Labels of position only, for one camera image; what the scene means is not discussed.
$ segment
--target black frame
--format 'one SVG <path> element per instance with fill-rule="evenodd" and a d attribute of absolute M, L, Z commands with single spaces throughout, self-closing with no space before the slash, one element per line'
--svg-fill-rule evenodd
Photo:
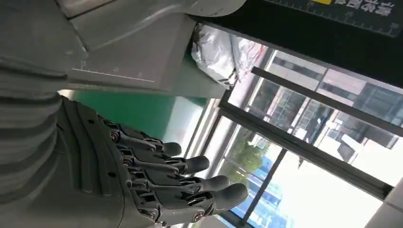
<path fill-rule="evenodd" d="M 266 80 L 274 78 L 274 77 L 267 77 L 266 71 L 262 73 L 263 70 L 254 69 L 254 73 L 258 77 L 262 77 Z M 218 123 L 222 119 L 222 117 L 228 118 L 233 121 L 231 129 L 235 129 L 236 125 L 241 125 L 255 133 L 262 135 L 263 137 L 267 138 L 268 140 L 276 143 L 277 145 L 283 147 L 281 150 L 278 158 L 274 162 L 272 168 L 270 169 L 267 177 L 263 181 L 257 195 L 255 196 L 254 200 L 252 201 L 251 205 L 249 206 L 245 216 L 243 218 L 238 217 L 231 211 L 225 211 L 221 214 L 221 216 L 226 219 L 229 223 L 234 225 L 237 228 L 245 228 L 251 227 L 249 223 L 247 223 L 250 215 L 252 214 L 253 210 L 257 206 L 260 198 L 262 197 L 266 187 L 269 185 L 274 173 L 277 170 L 278 165 L 281 163 L 282 159 L 284 158 L 285 154 L 290 151 L 298 155 L 304 160 L 311 162 L 312 164 L 328 171 L 329 173 L 345 180 L 346 182 L 352 184 L 353 186 L 365 191 L 366 193 L 374 196 L 379 200 L 385 200 L 386 196 L 390 193 L 393 189 L 393 186 L 351 166 L 350 164 L 341 161 L 324 151 L 316 148 L 315 146 L 298 139 L 297 137 L 288 134 L 287 132 L 265 122 L 264 120 L 260 119 L 259 117 L 244 111 L 242 108 L 236 107 L 228 102 L 229 97 L 231 96 L 233 90 L 226 91 L 225 95 L 220 101 L 219 104 L 219 113 L 218 118 L 215 120 L 213 124 L 213 129 L 211 129 L 208 142 L 205 144 L 202 153 L 207 149 L 207 146 L 212 138 L 215 128 L 217 128 Z M 250 99 L 250 94 L 245 97 L 243 104 L 241 105 L 243 108 L 246 107 L 245 101 L 247 102 Z M 219 166 L 222 158 L 224 157 L 225 151 L 227 150 L 228 141 L 232 137 L 231 134 L 226 136 L 225 142 L 222 144 L 219 154 L 217 158 L 214 160 L 212 164 L 211 170 L 208 174 L 208 177 L 212 177 L 215 170 Z"/>
<path fill-rule="evenodd" d="M 247 0 L 225 17 L 193 17 L 229 33 L 328 68 L 357 72 L 403 88 L 403 35 L 390 38 L 264 0 Z"/>

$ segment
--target window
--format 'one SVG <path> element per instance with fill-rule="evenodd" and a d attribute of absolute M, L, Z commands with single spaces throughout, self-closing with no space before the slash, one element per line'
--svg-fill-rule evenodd
<path fill-rule="evenodd" d="M 255 228 L 363 228 L 382 202 L 288 152 L 248 223 Z"/>
<path fill-rule="evenodd" d="M 298 64 L 289 62 L 287 60 L 283 60 L 283 59 L 281 59 L 279 57 L 274 57 L 273 63 L 277 64 L 279 66 L 288 68 L 290 70 L 293 70 L 295 72 L 298 72 L 298 73 L 300 73 L 302 75 L 308 76 L 310 78 L 316 79 L 316 80 L 322 80 L 323 79 L 323 74 L 315 72 L 315 71 L 313 71 L 311 69 L 308 69 L 306 67 L 300 66 Z"/>
<path fill-rule="evenodd" d="M 355 101 L 357 99 L 357 95 L 326 82 L 323 82 L 320 85 L 320 88 L 351 101 Z"/>
<path fill-rule="evenodd" d="M 227 147 L 215 175 L 225 175 L 231 183 L 243 183 L 248 187 L 248 198 L 231 210 L 242 218 L 256 197 L 281 148 L 240 125 L 228 134 L 231 135 L 231 139 L 227 143 L 231 145 Z M 263 144 L 263 148 L 258 147 L 258 143 Z M 269 191 L 264 194 L 264 198 L 276 203 L 276 198 Z"/>
<path fill-rule="evenodd" d="M 403 140 L 387 123 L 403 123 L 403 90 L 277 50 L 266 55 L 221 101 L 221 140 L 212 133 L 207 149 L 219 148 L 208 177 L 249 189 L 223 218 L 236 227 L 363 228 L 403 176 Z M 364 115 L 369 124 L 351 110 L 384 121 Z M 392 128 L 375 127 L 384 123 Z"/>
<path fill-rule="evenodd" d="M 265 103 L 254 109 L 246 107 L 245 111 L 386 183 L 396 185 L 401 179 L 403 168 L 395 162 L 403 159 L 403 153 L 400 152 L 403 150 L 401 137 L 266 79 L 260 80 L 255 87 L 250 88 L 254 92 L 249 97 L 249 103 L 254 104 L 258 95 L 259 101 Z M 392 116 L 399 114 L 400 107 L 398 110 L 393 107 L 400 104 L 400 100 L 403 102 L 399 97 L 401 95 L 395 93 L 392 99 L 392 94 L 385 92 L 385 89 L 370 86 L 372 95 L 367 96 L 365 103 L 361 100 L 369 90 L 366 84 L 358 83 L 356 87 L 359 89 L 353 85 L 341 89 L 338 87 L 340 83 L 335 83 L 335 86 L 328 82 L 330 80 L 318 84 L 317 89 L 329 91 L 345 100 L 354 97 L 353 100 L 361 102 L 361 109 L 377 109 L 374 115 L 379 118 L 391 113 L 394 113 Z M 354 90 L 360 91 L 360 95 L 353 94 Z"/>

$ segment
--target metal screw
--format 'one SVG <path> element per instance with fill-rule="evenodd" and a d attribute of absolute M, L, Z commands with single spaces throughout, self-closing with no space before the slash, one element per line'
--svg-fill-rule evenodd
<path fill-rule="evenodd" d="M 200 219 L 203 218 L 203 213 L 197 213 L 194 217 L 193 217 L 193 222 L 197 222 L 200 221 Z"/>
<path fill-rule="evenodd" d="M 155 213 L 154 212 L 147 213 L 147 215 L 150 216 L 150 218 L 154 220 L 154 218 L 155 218 Z"/>

